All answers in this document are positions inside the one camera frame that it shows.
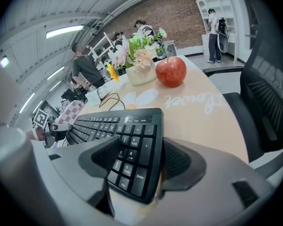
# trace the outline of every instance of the ceiling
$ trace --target ceiling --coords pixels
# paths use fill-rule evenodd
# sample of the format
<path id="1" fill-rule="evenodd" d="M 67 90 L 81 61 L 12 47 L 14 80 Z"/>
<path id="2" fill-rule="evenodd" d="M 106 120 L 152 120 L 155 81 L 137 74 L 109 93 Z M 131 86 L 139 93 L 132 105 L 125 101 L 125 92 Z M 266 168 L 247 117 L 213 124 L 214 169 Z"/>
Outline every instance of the ceiling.
<path id="1" fill-rule="evenodd" d="M 7 56 L 4 68 L 23 92 L 11 115 L 11 124 L 23 104 L 35 93 L 25 108 L 31 113 L 58 81 L 71 70 L 74 41 L 86 43 L 92 32 L 140 0 L 13 0 L 0 21 L 0 58 Z M 69 32 L 49 39 L 48 31 L 83 24 L 86 30 Z M 56 70 L 65 69 L 50 80 Z"/>

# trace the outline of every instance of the floor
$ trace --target floor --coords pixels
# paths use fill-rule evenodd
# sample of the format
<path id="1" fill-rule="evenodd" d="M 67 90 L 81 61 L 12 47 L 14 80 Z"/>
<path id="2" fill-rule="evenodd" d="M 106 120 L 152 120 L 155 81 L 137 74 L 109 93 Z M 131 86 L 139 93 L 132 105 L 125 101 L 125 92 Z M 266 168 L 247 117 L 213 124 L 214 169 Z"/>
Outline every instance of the floor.
<path id="1" fill-rule="evenodd" d="M 223 66 L 233 66 L 233 59 L 230 56 L 224 54 L 222 55 L 222 62 L 214 63 L 214 64 L 206 63 L 208 58 L 204 57 L 203 55 L 188 57 L 188 59 L 191 60 L 201 70 L 208 68 L 223 67 Z M 239 61 L 237 61 L 235 65 L 243 66 L 243 64 Z M 239 72 L 215 74 L 210 76 L 210 80 L 213 82 L 213 84 L 218 88 L 218 90 L 222 94 L 231 93 L 231 92 L 240 93 L 240 74 L 241 73 Z M 265 153 L 262 157 L 258 158 L 255 161 L 252 161 L 250 163 L 250 166 L 256 169 L 268 163 L 275 157 L 277 157 L 282 151 L 283 149 L 277 152 Z M 277 187 L 279 186 L 282 178 L 283 178 L 283 167 L 279 171 L 277 171 L 274 175 L 272 175 L 270 178 L 268 178 L 268 181 L 274 187 Z"/>

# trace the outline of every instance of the office chair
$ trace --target office chair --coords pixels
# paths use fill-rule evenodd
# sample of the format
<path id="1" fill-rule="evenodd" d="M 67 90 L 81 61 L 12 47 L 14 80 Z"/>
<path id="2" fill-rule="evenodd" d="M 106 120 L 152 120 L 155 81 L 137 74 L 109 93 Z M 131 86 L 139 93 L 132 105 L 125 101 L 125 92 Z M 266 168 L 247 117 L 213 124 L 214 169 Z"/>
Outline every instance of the office chair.
<path id="1" fill-rule="evenodd" d="M 283 33 L 261 0 L 252 0 L 258 32 L 245 66 L 203 70 L 241 72 L 241 93 L 223 94 L 241 128 L 249 161 L 283 148 Z"/>

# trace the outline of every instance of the white flower pot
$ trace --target white flower pot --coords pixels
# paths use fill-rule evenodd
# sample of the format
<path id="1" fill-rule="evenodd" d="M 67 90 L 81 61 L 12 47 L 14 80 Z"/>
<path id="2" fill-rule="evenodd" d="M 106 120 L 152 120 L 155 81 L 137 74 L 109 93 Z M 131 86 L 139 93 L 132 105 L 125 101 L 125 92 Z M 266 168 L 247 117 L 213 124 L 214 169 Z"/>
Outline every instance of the white flower pot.
<path id="1" fill-rule="evenodd" d="M 138 65 L 127 68 L 126 73 L 130 84 L 133 86 L 143 85 L 156 79 L 155 64 L 153 61 L 150 66 L 144 69 Z"/>

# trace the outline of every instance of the red brick wall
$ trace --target red brick wall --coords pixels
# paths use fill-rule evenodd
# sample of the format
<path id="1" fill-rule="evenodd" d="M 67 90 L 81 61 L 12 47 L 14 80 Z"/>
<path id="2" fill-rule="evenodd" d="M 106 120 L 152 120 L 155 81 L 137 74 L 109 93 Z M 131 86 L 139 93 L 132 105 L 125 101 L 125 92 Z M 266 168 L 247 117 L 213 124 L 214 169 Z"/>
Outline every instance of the red brick wall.
<path id="1" fill-rule="evenodd" d="M 114 18 L 99 35 L 123 31 L 126 38 L 131 38 L 137 31 L 133 27 L 136 20 L 146 21 L 156 31 L 163 28 L 168 34 L 167 40 L 174 40 L 177 48 L 202 45 L 201 35 L 205 34 L 205 29 L 196 0 L 142 1 Z M 91 46 L 101 38 L 93 39 Z"/>

